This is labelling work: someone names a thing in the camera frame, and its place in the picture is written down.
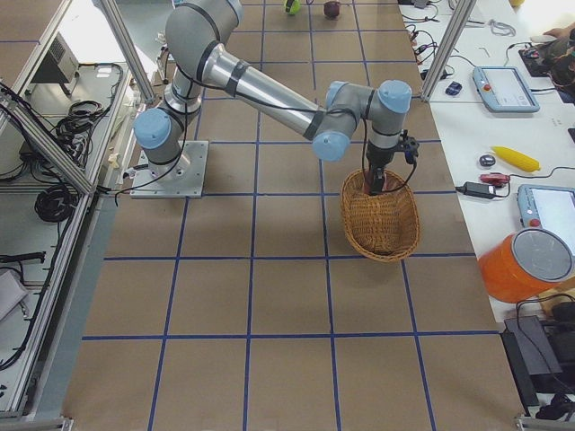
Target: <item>tennis ball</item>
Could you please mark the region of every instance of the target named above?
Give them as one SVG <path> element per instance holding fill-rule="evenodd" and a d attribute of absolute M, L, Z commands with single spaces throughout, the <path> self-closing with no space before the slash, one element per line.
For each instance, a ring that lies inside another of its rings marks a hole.
<path fill-rule="evenodd" d="M 301 4 L 299 3 L 299 0 L 286 0 L 284 2 L 284 10 L 289 15 L 295 15 L 296 13 L 298 13 L 300 7 Z"/>

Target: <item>computer mouse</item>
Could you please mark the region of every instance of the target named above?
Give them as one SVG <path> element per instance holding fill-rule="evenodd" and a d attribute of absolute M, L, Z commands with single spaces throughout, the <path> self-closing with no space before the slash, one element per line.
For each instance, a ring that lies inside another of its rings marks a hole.
<path fill-rule="evenodd" d="M 536 34 L 535 36 L 531 36 L 529 39 L 531 39 L 533 43 L 547 43 L 557 40 L 556 37 L 549 34 Z"/>

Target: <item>orange container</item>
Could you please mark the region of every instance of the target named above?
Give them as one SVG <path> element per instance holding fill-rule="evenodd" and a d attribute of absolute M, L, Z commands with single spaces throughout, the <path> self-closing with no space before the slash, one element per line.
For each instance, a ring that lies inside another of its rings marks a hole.
<path fill-rule="evenodd" d="M 569 247 L 544 229 L 511 234 L 479 259 L 489 295 L 504 303 L 518 303 L 551 289 L 573 268 Z"/>

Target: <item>gray electrical box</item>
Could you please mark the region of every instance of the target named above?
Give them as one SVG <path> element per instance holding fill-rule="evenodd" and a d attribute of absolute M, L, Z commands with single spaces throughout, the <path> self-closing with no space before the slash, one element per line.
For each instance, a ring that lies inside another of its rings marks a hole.
<path fill-rule="evenodd" d="M 33 84 L 70 84 L 75 80 L 77 71 L 78 60 L 62 35 L 57 33 L 31 82 Z"/>

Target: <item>metal pole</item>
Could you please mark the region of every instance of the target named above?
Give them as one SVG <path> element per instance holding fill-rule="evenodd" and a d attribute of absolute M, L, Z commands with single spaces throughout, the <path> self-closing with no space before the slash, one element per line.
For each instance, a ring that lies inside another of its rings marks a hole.
<path fill-rule="evenodd" d="M 423 81 L 423 86 L 421 87 L 421 99 L 423 101 L 429 101 L 474 6 L 475 0 L 459 0 L 457 2 L 456 9 L 453 11 L 446 32 L 439 44 L 438 53 L 435 55 L 428 74 L 425 76 L 425 81 Z"/>
<path fill-rule="evenodd" d="M 142 66 L 140 57 L 137 56 L 136 47 L 134 47 L 134 42 L 129 36 L 126 24 L 119 14 L 118 5 L 115 0 L 92 0 L 92 2 L 106 17 L 106 21 L 108 21 L 111 31 L 114 33 L 114 37 L 119 44 L 119 48 L 128 63 L 129 70 L 132 72 L 134 79 L 136 79 L 137 86 L 144 96 L 144 101 L 146 101 L 146 103 L 152 103 L 155 100 L 154 89 L 147 79 L 146 71 L 144 70 L 144 66 Z"/>

